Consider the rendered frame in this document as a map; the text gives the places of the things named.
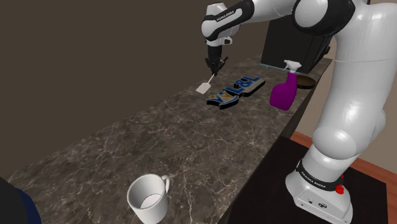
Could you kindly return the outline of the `white spatula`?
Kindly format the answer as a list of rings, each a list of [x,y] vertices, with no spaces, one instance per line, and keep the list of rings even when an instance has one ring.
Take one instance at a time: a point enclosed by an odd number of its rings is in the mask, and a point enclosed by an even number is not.
[[[207,82],[203,82],[201,85],[199,85],[196,89],[196,91],[200,94],[205,94],[211,87],[211,80],[214,78],[214,74],[210,77],[210,79]]]

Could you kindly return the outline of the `blue and yellow letter sign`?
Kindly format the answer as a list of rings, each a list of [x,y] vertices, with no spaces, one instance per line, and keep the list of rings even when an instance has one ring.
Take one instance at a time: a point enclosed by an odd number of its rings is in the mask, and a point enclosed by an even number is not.
[[[234,81],[233,87],[225,87],[222,91],[210,95],[207,105],[217,106],[219,109],[227,109],[239,102],[241,97],[249,97],[258,89],[264,86],[266,80],[260,77],[250,78],[243,76],[241,79]]]

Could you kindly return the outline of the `black box appliance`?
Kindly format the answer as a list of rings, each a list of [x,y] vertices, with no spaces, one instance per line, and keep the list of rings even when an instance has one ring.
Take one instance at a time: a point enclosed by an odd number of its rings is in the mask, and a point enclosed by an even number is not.
[[[308,74],[326,54],[331,37],[313,36],[300,32],[293,25],[293,16],[271,20],[263,48],[261,63],[286,67],[285,60],[301,63],[298,72]]]

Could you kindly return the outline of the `purple spray bottle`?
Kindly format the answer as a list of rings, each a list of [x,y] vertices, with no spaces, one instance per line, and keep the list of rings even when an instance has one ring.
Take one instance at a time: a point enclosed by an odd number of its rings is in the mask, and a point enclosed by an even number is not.
[[[284,60],[284,62],[286,63],[286,69],[289,69],[288,75],[284,83],[278,84],[272,89],[270,105],[287,111],[295,100],[297,92],[296,71],[302,65],[301,63],[292,60]]]

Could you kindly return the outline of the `dark brown round plate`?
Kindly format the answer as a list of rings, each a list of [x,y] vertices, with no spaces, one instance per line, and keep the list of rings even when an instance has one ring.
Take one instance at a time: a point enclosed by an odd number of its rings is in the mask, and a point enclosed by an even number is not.
[[[312,89],[316,86],[316,81],[308,76],[297,75],[297,88]]]

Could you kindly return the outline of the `dark robot stand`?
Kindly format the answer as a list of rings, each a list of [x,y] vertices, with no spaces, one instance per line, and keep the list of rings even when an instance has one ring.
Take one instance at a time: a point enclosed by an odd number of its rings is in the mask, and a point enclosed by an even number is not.
[[[286,176],[308,148],[279,137],[233,203],[228,224],[331,224],[300,209],[293,202]],[[351,195],[351,224],[397,224],[389,221],[387,185],[353,168],[344,172]]]

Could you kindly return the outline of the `white mug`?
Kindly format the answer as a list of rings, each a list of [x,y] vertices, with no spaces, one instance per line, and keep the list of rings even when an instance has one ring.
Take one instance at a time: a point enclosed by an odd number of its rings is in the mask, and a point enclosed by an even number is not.
[[[127,191],[127,202],[144,224],[158,224],[168,211],[168,175],[145,174],[137,178]]]

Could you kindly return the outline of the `black and blue object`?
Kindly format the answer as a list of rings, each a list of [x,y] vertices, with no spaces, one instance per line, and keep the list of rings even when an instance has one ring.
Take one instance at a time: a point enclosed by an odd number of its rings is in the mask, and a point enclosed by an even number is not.
[[[33,200],[0,177],[0,224],[42,224]]]

